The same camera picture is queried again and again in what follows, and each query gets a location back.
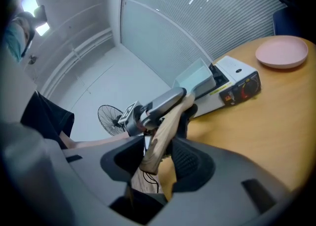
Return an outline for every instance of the ceiling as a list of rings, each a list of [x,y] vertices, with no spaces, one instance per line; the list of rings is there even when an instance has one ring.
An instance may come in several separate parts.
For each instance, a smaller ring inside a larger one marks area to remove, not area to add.
[[[43,36],[36,33],[22,66],[41,88],[72,49],[109,28],[109,22],[106,0],[36,1],[45,6],[50,29]],[[33,65],[27,65],[30,55],[38,57]]]

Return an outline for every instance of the white wall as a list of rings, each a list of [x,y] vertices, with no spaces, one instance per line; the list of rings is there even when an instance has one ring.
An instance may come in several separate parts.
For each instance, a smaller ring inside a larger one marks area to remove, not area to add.
[[[89,141],[110,137],[98,119],[101,105],[124,111],[131,103],[138,100],[146,104],[168,89],[162,79],[119,44],[99,58],[85,58],[75,65],[50,100],[75,114],[71,138]]]
[[[113,39],[115,46],[120,44],[120,0],[106,0],[106,12],[107,19],[110,23],[110,27],[113,33]]]

